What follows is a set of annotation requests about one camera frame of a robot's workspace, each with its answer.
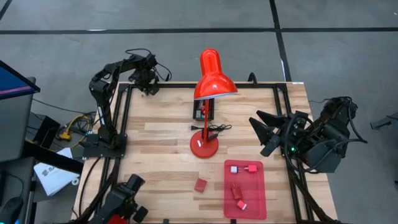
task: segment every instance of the white paper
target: white paper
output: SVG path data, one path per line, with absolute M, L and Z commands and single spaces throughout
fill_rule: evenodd
M 62 149 L 61 151 L 57 152 L 57 154 L 72 158 L 72 152 L 70 151 L 70 148 Z M 78 174 L 61 170 L 42 162 L 34 166 L 34 170 L 43 185 L 45 193 L 48 196 L 53 196 L 59 190 L 64 188 L 64 186 L 69 184 L 73 179 L 76 179 L 80 176 Z

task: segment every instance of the white cube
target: white cube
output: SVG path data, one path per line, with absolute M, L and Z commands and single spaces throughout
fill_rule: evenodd
M 231 166 L 231 173 L 232 174 L 237 174 L 238 173 L 238 167 L 237 166 Z

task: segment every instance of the red tray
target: red tray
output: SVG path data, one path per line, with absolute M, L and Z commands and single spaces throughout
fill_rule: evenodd
M 244 170 L 248 165 L 256 165 L 257 172 L 249 173 Z M 237 174 L 231 173 L 231 166 L 238 166 Z M 241 210 L 236 204 L 231 187 L 240 185 L 243 192 L 242 201 L 247 204 L 247 209 Z M 264 220 L 267 218 L 266 188 L 264 186 L 264 166 L 259 161 L 234 161 L 224 162 L 224 215 L 227 218 L 248 218 Z

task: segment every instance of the yellow cable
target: yellow cable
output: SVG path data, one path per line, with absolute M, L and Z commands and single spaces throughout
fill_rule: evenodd
M 79 120 L 80 118 L 85 118 L 85 119 L 88 120 L 88 118 L 87 118 L 85 115 L 79 115 L 79 116 L 77 116 L 75 119 L 73 119 L 73 120 L 69 123 L 68 127 L 66 128 L 66 130 L 65 130 L 62 134 L 59 135 L 60 139 L 68 140 L 68 141 L 71 140 L 72 137 L 70 136 L 70 127 L 72 127 L 72 125 L 73 125 L 77 120 Z
M 83 118 L 85 118 L 88 122 L 87 130 L 90 130 L 90 128 L 91 128 L 90 120 L 88 119 L 87 116 L 83 116 Z M 77 147 L 79 145 L 79 143 L 83 142 L 85 139 L 86 139 L 86 136 L 83 136 L 76 144 L 74 144 L 70 148 L 73 149 L 74 147 Z

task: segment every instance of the gray floor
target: gray floor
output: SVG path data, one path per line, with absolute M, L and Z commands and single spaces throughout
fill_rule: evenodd
M 276 2 L 283 28 L 398 27 L 394 0 Z M 0 30 L 273 25 L 266 0 L 13 0 Z M 292 79 L 305 82 L 311 100 L 349 95 L 359 106 L 354 123 L 369 144 L 350 145 L 346 159 L 329 175 L 339 219 L 396 223 L 398 140 L 391 127 L 373 131 L 369 123 L 398 109 L 398 32 L 290 33 L 284 34 L 284 42 Z M 136 47 L 151 49 L 173 71 L 175 81 L 199 79 L 198 57 L 208 47 L 219 50 L 225 73 L 235 81 L 247 79 L 250 72 L 260 81 L 284 79 L 274 33 L 0 35 L 0 59 L 37 78 L 42 92 L 36 99 L 81 111 L 95 110 L 88 92 L 93 74 Z M 322 104 L 311 103 L 311 108 L 317 117 Z M 60 123 L 75 116 L 37 103 L 32 111 Z M 40 202 L 36 223 L 67 221 L 75 194 L 72 187 Z

